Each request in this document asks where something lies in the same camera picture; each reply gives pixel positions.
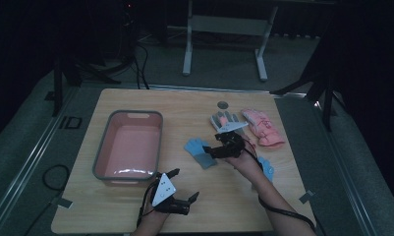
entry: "pink cloth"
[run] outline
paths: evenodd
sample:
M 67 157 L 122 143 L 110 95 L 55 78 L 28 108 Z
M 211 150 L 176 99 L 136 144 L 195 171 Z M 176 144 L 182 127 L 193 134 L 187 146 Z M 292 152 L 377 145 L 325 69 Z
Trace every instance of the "pink cloth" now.
M 254 109 L 243 109 L 242 113 L 249 121 L 251 131 L 259 138 L 259 145 L 267 148 L 280 148 L 283 146 L 285 141 L 264 112 Z

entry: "wire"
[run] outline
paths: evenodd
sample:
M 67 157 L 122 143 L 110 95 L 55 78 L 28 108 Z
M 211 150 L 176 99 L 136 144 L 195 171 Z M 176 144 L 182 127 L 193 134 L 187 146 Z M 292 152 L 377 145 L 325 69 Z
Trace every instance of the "wire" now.
M 146 81 L 146 79 L 145 79 L 145 77 L 144 77 L 144 69 L 145 69 L 145 65 L 146 65 L 146 63 L 147 63 L 148 52 L 147 52 L 147 50 L 146 50 L 143 46 L 141 46 L 141 45 L 139 45 L 139 44 L 138 44 L 138 47 L 141 48 L 141 49 L 143 49 L 144 52 L 145 52 L 145 57 L 144 57 L 144 61 L 143 61 L 143 64 L 142 64 L 142 66 L 141 66 L 141 69 L 140 69 L 140 67 L 139 67 L 138 58 L 137 58 L 136 56 L 135 56 L 135 58 L 134 58 L 134 63 L 135 63 L 136 68 L 137 68 L 137 70 L 136 70 L 136 79 L 137 79 L 137 83 L 138 83 L 138 89 L 141 89 L 140 79 L 142 79 L 142 81 L 143 81 L 143 83 L 144 83 L 146 89 L 150 89 L 150 87 L 148 86 L 148 83 L 147 83 L 147 81 Z
M 244 147 L 244 151 L 246 151 L 257 162 L 258 166 L 261 169 L 263 169 L 261 163 L 257 159 L 257 154 L 255 153 L 254 146 L 250 143 L 250 141 L 248 141 L 248 140 L 244 140 L 244 141 L 246 141 L 249 145 L 252 146 L 252 149 L 253 149 L 254 153 L 252 153 L 251 151 L 249 151 L 245 147 Z M 262 207 L 264 207 L 264 208 L 266 208 L 266 209 L 268 209 L 268 210 L 270 210 L 272 212 L 280 213 L 280 214 L 283 214 L 283 215 L 286 215 L 286 216 L 290 216 L 290 217 L 293 217 L 293 218 L 297 218 L 297 219 L 303 220 L 304 222 L 306 222 L 310 226 L 312 231 L 315 232 L 315 225 L 313 225 L 313 222 L 309 218 L 307 218 L 306 216 L 304 216 L 302 214 L 299 214 L 299 213 L 296 213 L 296 212 L 288 211 L 288 210 L 285 210 L 285 209 L 275 208 L 273 206 L 269 206 L 260 198 L 260 196 L 258 196 L 258 201 L 260 202 Z
M 65 180 L 64 183 L 59 186 L 59 187 L 53 187 L 52 185 L 50 185 L 49 183 L 47 183 L 46 177 L 49 174 L 50 171 L 52 171 L 55 168 L 63 168 L 65 170 Z M 63 165 L 63 164 L 57 164 L 54 166 L 49 167 L 46 171 L 43 172 L 42 175 L 42 182 L 43 185 L 50 189 L 50 190 L 54 190 L 54 191 L 59 191 L 52 199 L 55 200 L 56 198 L 59 198 L 59 196 L 63 193 L 63 191 L 65 190 L 65 187 L 68 183 L 69 180 L 69 175 L 70 175 L 70 170 L 67 166 Z M 31 223 L 31 225 L 28 227 L 28 230 L 26 230 L 25 232 L 25 236 L 27 236 L 31 230 L 33 229 L 33 227 L 35 226 L 35 224 L 39 221 L 39 219 L 44 215 L 44 213 L 50 208 L 50 206 L 52 206 L 52 201 L 50 201 L 44 208 L 43 210 L 37 215 L 37 217 L 35 218 L 35 220 Z
M 142 200 L 142 202 L 141 202 L 141 209 L 140 209 L 140 211 L 139 211 L 139 218 L 138 218 L 138 221 L 137 221 L 137 223 L 136 223 L 136 227 L 139 227 L 139 225 L 141 224 L 141 219 L 142 219 L 144 216 L 146 216 L 146 215 L 148 215 L 148 214 L 150 214 L 150 213 L 152 213 L 152 212 L 154 211 L 154 209 L 153 209 L 153 210 L 151 210 L 151 211 L 149 211 L 149 212 L 147 212 L 147 213 L 143 213 L 143 212 L 144 212 L 144 209 L 145 209 L 146 202 L 147 202 L 147 195 L 148 195 L 148 192 L 150 191 L 151 188 L 153 188 L 156 184 L 158 184 L 158 182 L 159 182 L 159 181 L 156 180 L 156 181 L 154 181 L 153 183 L 151 183 L 151 184 L 147 187 L 147 189 L 145 190 L 145 192 L 144 192 L 143 200 Z

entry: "blue cloth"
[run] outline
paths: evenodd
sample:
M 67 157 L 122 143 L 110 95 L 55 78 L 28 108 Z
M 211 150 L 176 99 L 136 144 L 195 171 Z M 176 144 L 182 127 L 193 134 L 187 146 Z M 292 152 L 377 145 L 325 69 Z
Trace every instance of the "blue cloth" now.
M 197 161 L 202 169 L 207 169 L 212 165 L 216 165 L 217 161 L 210 154 L 205 153 L 202 146 L 209 147 L 209 144 L 200 138 L 189 139 L 184 149 Z
M 274 168 L 270 165 L 270 162 L 261 156 L 259 156 L 257 160 L 258 162 L 260 162 L 261 166 L 263 167 L 263 174 L 267 177 L 267 179 L 270 180 L 270 182 L 272 182 Z

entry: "hand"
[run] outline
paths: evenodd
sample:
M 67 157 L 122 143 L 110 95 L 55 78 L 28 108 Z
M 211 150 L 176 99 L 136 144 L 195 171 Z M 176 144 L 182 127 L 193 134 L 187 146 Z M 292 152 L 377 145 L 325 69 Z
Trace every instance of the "hand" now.
M 169 213 L 162 213 L 156 211 L 151 205 L 150 198 L 147 198 L 143 216 L 141 217 L 141 224 L 131 234 L 131 236 L 155 236 L 162 229 L 165 220 L 168 218 Z
M 250 143 L 249 137 L 242 136 L 246 142 L 245 149 L 242 150 L 242 153 L 239 157 L 227 157 L 224 158 L 225 161 L 233 165 L 244 177 L 246 177 L 249 181 L 253 183 L 257 178 L 263 177 L 263 171 L 258 166 L 256 160 L 248 153 L 255 153 L 253 149 L 253 145 Z

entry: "forearm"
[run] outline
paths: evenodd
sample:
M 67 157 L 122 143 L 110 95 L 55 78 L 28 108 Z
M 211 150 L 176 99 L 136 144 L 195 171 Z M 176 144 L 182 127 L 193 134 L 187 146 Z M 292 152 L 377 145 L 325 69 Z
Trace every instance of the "forearm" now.
M 296 212 L 264 176 L 252 181 L 259 197 L 269 206 Z M 310 226 L 297 218 L 266 210 L 270 222 L 278 235 L 315 235 Z
M 148 225 L 146 223 L 141 223 L 135 232 L 131 233 L 130 236 L 155 236 L 159 233 L 162 228 L 161 225 Z

